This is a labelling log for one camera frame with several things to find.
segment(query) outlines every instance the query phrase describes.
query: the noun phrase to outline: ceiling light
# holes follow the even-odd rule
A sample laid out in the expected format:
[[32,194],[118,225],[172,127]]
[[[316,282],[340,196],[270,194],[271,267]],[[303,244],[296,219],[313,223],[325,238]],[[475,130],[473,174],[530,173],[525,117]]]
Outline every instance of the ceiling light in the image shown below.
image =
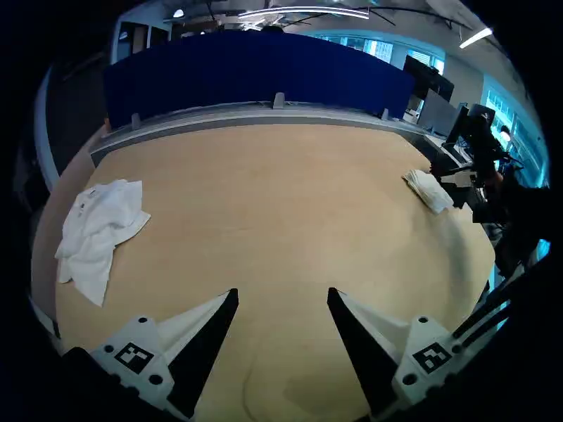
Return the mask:
[[254,25],[244,25],[242,28],[243,31],[248,31],[248,30],[255,30],[255,31],[261,31],[262,28],[261,27],[257,27]]
[[469,38],[467,41],[463,41],[460,45],[461,49],[464,49],[465,47],[469,46],[470,44],[473,44],[475,41],[480,40],[481,38],[485,38],[488,37],[489,35],[492,35],[493,31],[491,28],[485,28],[484,30],[477,32],[473,37]]
[[331,15],[344,15],[360,19],[369,19],[369,12],[367,11],[354,11],[347,8],[324,6],[274,7],[261,9],[259,11],[241,13],[239,18],[255,18],[256,16],[278,15],[280,13],[329,13]]

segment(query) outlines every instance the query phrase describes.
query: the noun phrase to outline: white towel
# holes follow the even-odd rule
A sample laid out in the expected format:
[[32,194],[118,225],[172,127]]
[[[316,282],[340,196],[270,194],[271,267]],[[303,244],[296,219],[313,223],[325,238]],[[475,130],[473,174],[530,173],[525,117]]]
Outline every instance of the white towel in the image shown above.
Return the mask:
[[80,193],[63,225],[58,282],[74,280],[76,288],[101,306],[113,250],[135,236],[151,216],[141,211],[141,181],[116,180]]
[[444,208],[453,206],[453,199],[431,174],[409,170],[403,179],[434,214],[440,214]]

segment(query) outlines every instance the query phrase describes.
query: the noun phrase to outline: ceiling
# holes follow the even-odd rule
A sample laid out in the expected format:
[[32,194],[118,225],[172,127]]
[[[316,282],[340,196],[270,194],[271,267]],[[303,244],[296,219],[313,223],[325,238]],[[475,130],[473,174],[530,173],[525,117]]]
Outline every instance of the ceiling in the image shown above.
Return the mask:
[[[160,0],[165,9],[165,16],[172,23],[200,23],[207,20],[214,20],[220,24],[226,25],[231,29],[243,29],[244,22],[256,22],[262,18],[245,19],[238,18],[238,14],[245,11],[253,11],[263,8],[280,7],[280,6],[333,6],[344,8],[362,8],[371,7],[383,18],[393,20],[396,13],[405,13],[405,11],[375,9],[379,8],[410,8],[421,11],[421,18],[435,20],[437,23],[452,26],[452,30],[457,30],[451,21],[442,19],[441,17],[454,20],[466,28],[482,28],[483,24],[467,7],[459,0]],[[181,8],[184,11],[182,18],[173,18],[174,12]],[[258,24],[258,27],[272,24],[285,26],[298,20],[308,18],[311,13],[291,13],[286,15],[267,15],[265,20]],[[323,15],[325,19],[343,19],[341,16]],[[308,23],[296,23],[295,25],[306,26]]]

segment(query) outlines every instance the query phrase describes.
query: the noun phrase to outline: wooden table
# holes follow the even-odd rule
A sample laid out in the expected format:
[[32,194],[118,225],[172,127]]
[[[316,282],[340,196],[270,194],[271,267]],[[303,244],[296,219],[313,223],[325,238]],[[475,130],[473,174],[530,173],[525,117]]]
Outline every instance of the wooden table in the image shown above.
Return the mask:
[[368,412],[326,305],[335,286],[381,312],[456,327],[493,266],[468,209],[433,215],[401,175],[429,163],[397,134],[272,124],[114,151],[89,186],[143,181],[152,219],[115,251],[103,307],[57,286],[66,348],[167,319],[227,289],[240,305],[201,421],[344,421]]

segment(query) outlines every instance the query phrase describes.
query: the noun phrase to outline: blue fabric panel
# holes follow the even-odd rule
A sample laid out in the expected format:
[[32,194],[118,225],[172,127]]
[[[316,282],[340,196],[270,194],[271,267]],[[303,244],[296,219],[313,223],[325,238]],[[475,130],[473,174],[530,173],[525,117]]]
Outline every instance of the blue fabric panel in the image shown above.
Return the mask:
[[286,101],[389,109],[403,117],[413,78],[369,54],[295,34],[226,31],[183,38],[106,69],[112,127],[196,106]]

